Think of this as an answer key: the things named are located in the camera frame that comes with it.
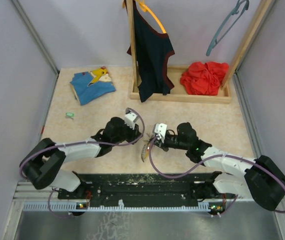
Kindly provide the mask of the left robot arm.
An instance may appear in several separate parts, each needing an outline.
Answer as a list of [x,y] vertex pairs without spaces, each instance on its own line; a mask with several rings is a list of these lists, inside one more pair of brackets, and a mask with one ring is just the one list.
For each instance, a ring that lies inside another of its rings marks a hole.
[[87,140],[58,144],[50,138],[41,140],[19,165],[19,172],[35,189],[46,187],[63,189],[79,199],[87,187],[73,171],[65,171],[62,165],[85,158],[99,158],[111,152],[113,147],[136,143],[143,133],[136,123],[140,117],[130,111],[124,118],[113,117],[95,135]]

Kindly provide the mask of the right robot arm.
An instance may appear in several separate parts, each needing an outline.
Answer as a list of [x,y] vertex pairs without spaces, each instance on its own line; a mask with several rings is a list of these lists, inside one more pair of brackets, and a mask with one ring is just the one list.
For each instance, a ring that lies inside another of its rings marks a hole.
[[164,151],[185,150],[191,162],[217,169],[205,186],[210,197],[233,194],[252,198],[265,210],[276,210],[285,196],[285,175],[270,157],[243,158],[224,152],[201,140],[189,122],[179,124],[176,130],[171,134],[166,124],[155,124],[154,144]]

